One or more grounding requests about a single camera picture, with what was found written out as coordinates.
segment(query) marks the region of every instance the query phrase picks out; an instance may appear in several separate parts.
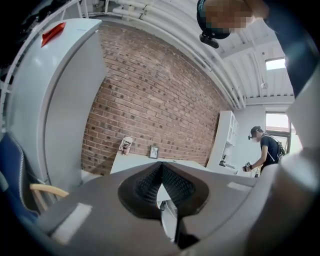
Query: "framed photo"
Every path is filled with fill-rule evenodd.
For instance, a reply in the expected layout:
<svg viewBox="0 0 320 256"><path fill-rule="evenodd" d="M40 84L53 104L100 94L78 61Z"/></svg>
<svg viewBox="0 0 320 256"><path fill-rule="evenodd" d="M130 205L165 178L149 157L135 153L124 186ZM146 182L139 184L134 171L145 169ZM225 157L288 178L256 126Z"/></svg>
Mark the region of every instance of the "framed photo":
<svg viewBox="0 0 320 256"><path fill-rule="evenodd" d="M150 146L149 158L158 159L159 148L157 146Z"/></svg>

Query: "skylight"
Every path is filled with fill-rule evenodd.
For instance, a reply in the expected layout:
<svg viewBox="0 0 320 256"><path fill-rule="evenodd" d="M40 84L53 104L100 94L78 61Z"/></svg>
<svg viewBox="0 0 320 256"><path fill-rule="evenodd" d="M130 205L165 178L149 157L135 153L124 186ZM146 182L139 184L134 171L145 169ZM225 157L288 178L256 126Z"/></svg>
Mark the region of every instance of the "skylight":
<svg viewBox="0 0 320 256"><path fill-rule="evenodd" d="M285 58L267 60L265 62L266 70L284 69L286 68L285 62Z"/></svg>

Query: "ceiling beam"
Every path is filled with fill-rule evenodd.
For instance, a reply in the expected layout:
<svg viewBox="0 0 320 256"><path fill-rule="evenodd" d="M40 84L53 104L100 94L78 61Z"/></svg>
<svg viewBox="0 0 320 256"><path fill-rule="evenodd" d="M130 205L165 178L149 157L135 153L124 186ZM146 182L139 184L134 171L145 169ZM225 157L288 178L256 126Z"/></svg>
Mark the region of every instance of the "ceiling beam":
<svg viewBox="0 0 320 256"><path fill-rule="evenodd" d="M256 97L247 98L246 105L291 104L294 101L294 96Z"/></svg>
<svg viewBox="0 0 320 256"><path fill-rule="evenodd" d="M257 39L254 39L255 48L261 49L262 47L270 47L279 44L279 41L276 37L275 33L271 33L270 35L267 35L265 37L260 37ZM228 61L233 58L237 58L244 54L253 53L255 51L254 44L252 41L246 42L244 44L241 44L235 48L232 48L224 53L222 53L220 56L224 61Z"/></svg>

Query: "red cloth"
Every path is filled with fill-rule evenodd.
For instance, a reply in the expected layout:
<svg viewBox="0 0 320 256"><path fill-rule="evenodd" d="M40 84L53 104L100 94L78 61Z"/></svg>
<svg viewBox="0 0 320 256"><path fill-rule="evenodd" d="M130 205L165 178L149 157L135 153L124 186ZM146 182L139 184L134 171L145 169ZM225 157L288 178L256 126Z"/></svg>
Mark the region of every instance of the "red cloth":
<svg viewBox="0 0 320 256"><path fill-rule="evenodd" d="M65 22L56 25L54 28L50 29L48 32L42 34L41 47L46 45L56 34L63 31L66 26Z"/></svg>

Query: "window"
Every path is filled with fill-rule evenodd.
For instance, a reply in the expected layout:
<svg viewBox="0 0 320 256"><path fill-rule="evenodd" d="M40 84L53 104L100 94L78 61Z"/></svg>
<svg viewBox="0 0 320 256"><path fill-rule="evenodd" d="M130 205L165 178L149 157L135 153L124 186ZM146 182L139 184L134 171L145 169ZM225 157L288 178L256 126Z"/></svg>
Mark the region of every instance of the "window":
<svg viewBox="0 0 320 256"><path fill-rule="evenodd" d="M286 68L285 58L269 59L265 61L266 70L276 70Z"/></svg>
<svg viewBox="0 0 320 256"><path fill-rule="evenodd" d="M266 132L282 143L287 153L296 153L302 149L294 126L285 113L266 113Z"/></svg>

